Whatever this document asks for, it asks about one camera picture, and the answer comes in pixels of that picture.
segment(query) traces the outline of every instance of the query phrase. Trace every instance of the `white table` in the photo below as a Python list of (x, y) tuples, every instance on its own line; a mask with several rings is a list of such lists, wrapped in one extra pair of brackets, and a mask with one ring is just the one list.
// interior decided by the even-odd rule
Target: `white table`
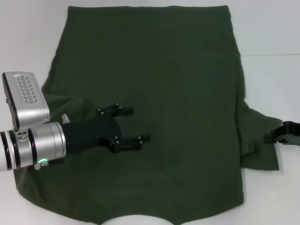
[[(247, 103), (268, 116), (300, 121), (300, 2), (297, 0), (1, 0), (0, 72), (30, 71), (40, 85), (48, 75), (68, 6), (228, 5), (242, 55)], [(0, 130), (12, 127), (0, 85)], [(279, 172), (242, 170), (246, 202), (189, 225), (298, 225), (300, 147), (277, 146)], [(0, 174), (0, 224), (85, 224), (22, 198), (12, 171)], [(159, 218), (129, 216), (106, 225), (168, 225)]]

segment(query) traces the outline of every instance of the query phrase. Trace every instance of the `green t-shirt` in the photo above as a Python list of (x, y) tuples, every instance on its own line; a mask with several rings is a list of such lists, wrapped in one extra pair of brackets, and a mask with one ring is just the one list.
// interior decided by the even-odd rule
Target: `green t-shirt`
[(71, 218), (142, 214), (179, 225), (242, 204), (241, 167), (278, 170), (263, 135), (281, 121), (244, 102), (227, 6), (70, 7), (43, 92), (52, 121), (119, 103), (135, 107), (117, 118), (124, 136), (152, 133), (142, 151), (96, 147), (15, 170), (22, 196)]

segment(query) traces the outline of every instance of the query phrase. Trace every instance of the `green fabric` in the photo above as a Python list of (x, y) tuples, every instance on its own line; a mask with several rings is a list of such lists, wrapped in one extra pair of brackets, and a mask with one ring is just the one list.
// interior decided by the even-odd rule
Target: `green fabric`
[(52, 121), (118, 102), (135, 107), (117, 118), (124, 135), (152, 133), (139, 152), (97, 147), (15, 170), (22, 196), (71, 218), (142, 214), (179, 225), (242, 204), (242, 166), (278, 170), (263, 134), (281, 121), (244, 102), (227, 6), (70, 7), (43, 92)]

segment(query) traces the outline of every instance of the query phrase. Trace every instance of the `black band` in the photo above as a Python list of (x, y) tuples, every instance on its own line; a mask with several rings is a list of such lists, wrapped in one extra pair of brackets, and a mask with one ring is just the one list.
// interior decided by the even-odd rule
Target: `black band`
[(10, 153), (9, 153), (9, 147), (8, 147), (8, 141), (6, 139), (6, 135), (4, 132), (0, 133), (1, 139), (3, 142), (3, 147), (4, 147), (4, 152), (5, 152), (5, 157), (6, 157), (6, 163), (7, 163), (7, 170), (11, 170), (11, 159), (10, 159)]
[(2, 79), (3, 79), (3, 83), (4, 83), (4, 85), (3, 85), (4, 92), (5, 92), (5, 94), (7, 92), (8, 96), (9, 96), (9, 98), (6, 98), (6, 100), (7, 100), (10, 112), (12, 114), (12, 120), (13, 120), (13, 124), (15, 125), (15, 131), (18, 131), (20, 129), (20, 122), (19, 122), (19, 118), (18, 118), (18, 113), (17, 113), (17, 109), (15, 107), (15, 102), (14, 102), (13, 96), (11, 94), (11, 91), (10, 91), (10, 88), (9, 88), (9, 85), (8, 85), (8, 80), (6, 78), (5, 73), (2, 74)]
[(28, 137), (31, 145), (33, 165), (35, 165), (38, 161), (38, 155), (37, 155), (36, 144), (34, 142), (34, 137), (31, 129), (28, 130)]
[(18, 169), (21, 167), (21, 159), (20, 159), (20, 153), (19, 153), (17, 139), (15, 137), (15, 133), (13, 132), (13, 130), (9, 131), (9, 135), (10, 135), (11, 142), (13, 143), (13, 147), (14, 147), (15, 167), (16, 167), (16, 169)]

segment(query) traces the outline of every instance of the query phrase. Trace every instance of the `green led light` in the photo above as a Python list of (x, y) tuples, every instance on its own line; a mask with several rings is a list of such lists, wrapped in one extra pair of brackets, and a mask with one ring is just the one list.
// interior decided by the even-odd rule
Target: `green led light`
[(46, 159), (46, 158), (43, 158), (43, 159), (39, 160), (39, 162), (38, 162), (38, 163), (45, 163), (45, 162), (48, 162), (48, 159)]

